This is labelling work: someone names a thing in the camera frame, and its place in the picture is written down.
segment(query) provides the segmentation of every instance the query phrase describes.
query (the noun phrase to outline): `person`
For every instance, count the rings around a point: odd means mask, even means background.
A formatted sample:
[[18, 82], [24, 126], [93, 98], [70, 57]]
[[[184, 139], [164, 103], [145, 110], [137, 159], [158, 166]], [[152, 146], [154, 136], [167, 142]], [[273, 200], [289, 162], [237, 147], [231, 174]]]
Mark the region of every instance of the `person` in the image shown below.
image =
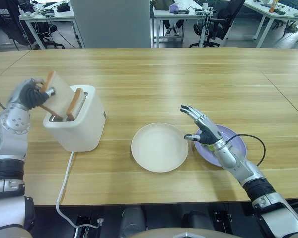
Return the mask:
[[[178, 20], [176, 24], [173, 25], [172, 29], [174, 31], [174, 35], [178, 36], [180, 35], [179, 29], [183, 25], [184, 20]], [[169, 20], [163, 20], [164, 26], [167, 28], [167, 31], [165, 32], [165, 36], [170, 36], [171, 33], [171, 26]]]

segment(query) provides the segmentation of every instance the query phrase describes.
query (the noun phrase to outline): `jeans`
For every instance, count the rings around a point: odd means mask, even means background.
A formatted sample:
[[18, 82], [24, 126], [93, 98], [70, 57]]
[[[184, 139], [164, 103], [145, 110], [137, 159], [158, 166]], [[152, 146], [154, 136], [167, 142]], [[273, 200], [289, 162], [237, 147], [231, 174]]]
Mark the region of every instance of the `jeans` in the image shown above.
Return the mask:
[[[181, 26], [183, 25], [184, 20], [178, 20], [176, 25], [178, 28], [181, 28]], [[170, 28], [170, 22], [169, 20], [163, 20], [164, 26], [169, 29]]]

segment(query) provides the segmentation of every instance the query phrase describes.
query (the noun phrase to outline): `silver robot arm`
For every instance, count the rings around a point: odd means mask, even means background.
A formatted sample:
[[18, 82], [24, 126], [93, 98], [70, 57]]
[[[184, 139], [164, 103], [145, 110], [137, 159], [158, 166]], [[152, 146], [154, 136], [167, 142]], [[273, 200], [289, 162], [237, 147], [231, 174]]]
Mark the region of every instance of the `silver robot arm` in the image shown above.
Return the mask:
[[27, 134], [30, 130], [29, 110], [44, 103], [54, 94], [51, 88], [39, 92], [42, 80], [28, 79], [11, 95], [6, 109], [0, 113], [0, 236], [17, 230], [23, 237], [34, 220], [34, 205], [25, 197], [23, 167], [27, 151]]
[[298, 215], [267, 181], [260, 169], [242, 153], [227, 143], [215, 124], [202, 112], [181, 105], [202, 131], [200, 135], [185, 135], [185, 139], [213, 145], [221, 166], [232, 173], [245, 189], [258, 216], [258, 223], [268, 238], [291, 238], [298, 233]]

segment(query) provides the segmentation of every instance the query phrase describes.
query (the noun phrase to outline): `bread slice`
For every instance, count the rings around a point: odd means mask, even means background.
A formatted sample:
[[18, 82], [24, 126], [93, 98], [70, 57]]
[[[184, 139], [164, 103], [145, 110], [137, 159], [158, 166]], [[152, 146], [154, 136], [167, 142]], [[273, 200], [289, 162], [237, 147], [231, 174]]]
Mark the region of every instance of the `bread slice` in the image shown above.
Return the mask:
[[45, 92], [53, 87], [55, 95], [50, 97], [40, 107], [44, 108], [57, 119], [66, 118], [66, 111], [74, 97], [74, 91], [56, 74], [51, 71], [46, 79], [45, 84], [41, 88], [41, 92]]
[[67, 120], [73, 121], [77, 118], [79, 111], [85, 102], [85, 99], [86, 97], [83, 89], [77, 88], [70, 106], [66, 111], [66, 115], [68, 116]]

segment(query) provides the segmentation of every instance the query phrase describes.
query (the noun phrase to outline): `white plate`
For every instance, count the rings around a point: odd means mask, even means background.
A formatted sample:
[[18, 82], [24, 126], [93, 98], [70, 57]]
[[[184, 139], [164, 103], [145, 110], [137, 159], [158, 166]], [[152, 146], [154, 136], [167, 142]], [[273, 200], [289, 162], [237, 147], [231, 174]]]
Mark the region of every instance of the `white plate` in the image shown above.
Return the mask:
[[153, 123], [141, 128], [131, 142], [135, 161], [149, 171], [163, 173], [179, 167], [188, 155], [188, 142], [176, 127]]

